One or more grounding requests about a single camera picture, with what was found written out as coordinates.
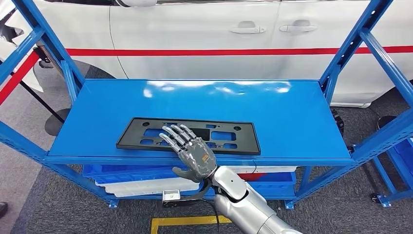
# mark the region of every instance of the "robot finger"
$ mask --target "robot finger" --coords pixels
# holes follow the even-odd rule
[[[189,129],[187,126],[181,124],[181,125],[179,125],[179,127],[183,128],[183,129],[185,130],[185,132],[186,132],[192,139],[195,139],[195,138],[196,138],[195,133],[193,133],[193,131],[192,131],[191,129]]]
[[[176,142],[178,142],[180,145],[185,145],[185,141],[171,128],[167,126],[163,126],[162,129],[167,131],[169,134],[171,134],[173,138],[176,140]]]
[[[175,129],[178,133],[179,133],[179,135],[181,135],[186,141],[188,141],[189,142],[189,140],[191,140],[191,137],[190,136],[188,136],[188,134],[186,134],[186,132],[184,131],[184,130],[182,130],[180,127],[178,127],[178,126],[176,126],[176,125],[171,125],[171,127],[173,128],[173,129]]]
[[[167,136],[167,135],[165,135],[165,134],[163,134],[163,133],[160,133],[159,136],[160,136],[162,139],[164,139],[164,140],[172,147],[172,149],[173,149],[175,152],[181,151],[181,147],[179,147],[178,144],[176,144],[171,138],[169,138],[169,136]]]

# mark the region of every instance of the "car door handle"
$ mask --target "car door handle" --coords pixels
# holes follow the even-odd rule
[[[311,32],[317,29],[317,26],[294,26],[294,25],[283,25],[280,27],[281,32],[294,33],[294,32]]]
[[[238,23],[237,27],[230,28],[229,31],[238,34],[253,34],[253,33],[263,33],[267,29],[263,26],[256,26],[253,21],[241,21]]]

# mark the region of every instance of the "blue shelf frame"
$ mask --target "blue shelf frame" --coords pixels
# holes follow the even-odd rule
[[[413,142],[411,142],[411,139],[407,139],[407,141],[410,141],[409,142],[410,147],[413,147],[413,144],[412,144]],[[392,201],[413,197],[413,175],[408,165],[402,159],[402,156],[397,152],[395,147],[390,148],[386,153],[390,161],[396,168],[401,179],[403,180],[405,186],[407,187],[407,189],[404,191],[401,191],[401,192],[398,191],[393,185],[389,176],[387,175],[387,172],[385,171],[378,157],[373,158],[373,162],[375,166],[377,167],[378,172],[380,173],[381,177],[383,178],[384,183],[386,184],[390,192],[389,195],[378,194],[377,202],[379,202],[383,207],[388,208],[392,206],[390,203]]]
[[[394,64],[393,60],[384,51],[383,47],[372,35],[371,30],[384,14],[393,0],[371,0],[367,8],[351,30],[349,36],[322,74],[319,84],[328,104],[330,104],[337,78],[347,64],[348,60],[355,53],[356,49],[365,42],[367,47],[383,67],[389,78],[393,81],[396,88],[400,91],[404,99],[410,106],[413,104],[413,86],[403,76],[401,71]],[[33,31],[23,41],[23,43],[0,65],[0,82],[3,83],[12,72],[18,62],[29,52],[31,47],[38,41],[42,41],[46,50],[57,62],[57,65],[64,73],[72,102],[76,101],[77,94],[82,88],[85,78],[81,75],[73,60],[70,58],[63,45],[54,34],[45,18],[37,9],[32,0],[13,0],[16,8],[22,13]],[[295,203],[310,196],[318,189],[330,184],[344,174],[352,171],[361,164],[375,158],[382,152],[387,151],[399,142],[413,135],[413,110],[407,110],[385,127],[363,140],[355,147],[352,158],[341,161],[326,159],[325,161],[300,161],[297,159],[296,165],[305,166],[303,180],[300,188],[294,196],[283,198],[287,209],[293,209]],[[0,141],[26,155],[34,161],[42,164],[50,170],[58,173],[62,177],[72,181],[81,188],[93,193],[109,203],[109,207],[116,208],[119,198],[107,194],[105,190],[96,186],[89,179],[82,177],[79,173],[68,167],[67,163],[73,163],[75,158],[55,157],[46,159],[48,152],[18,132],[0,122]],[[96,158],[83,158],[79,163],[88,164],[129,164],[134,163],[131,158],[105,158],[105,162]],[[282,159],[266,162],[268,165],[286,165]],[[318,176],[312,181],[308,181],[313,166],[334,165],[332,169]],[[122,199],[147,199],[145,196],[123,197]]]

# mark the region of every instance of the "black pole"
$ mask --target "black pole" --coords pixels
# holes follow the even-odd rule
[[[23,86],[25,90],[27,90],[37,101],[39,101],[54,117],[56,117],[61,123],[64,123],[64,119],[60,117],[39,95],[37,95],[33,89],[31,89],[24,81],[20,81],[20,85]]]

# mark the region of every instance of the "white car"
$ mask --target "white car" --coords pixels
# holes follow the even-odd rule
[[[13,7],[0,1],[3,17]],[[35,0],[73,59],[115,78],[181,79],[319,79],[368,2]],[[373,30],[408,79],[411,9],[413,1],[394,0]],[[19,12],[4,23],[17,37],[3,41],[15,45],[31,30]],[[3,44],[1,59],[10,53]],[[393,87],[360,49],[341,72],[332,105],[367,107]]]

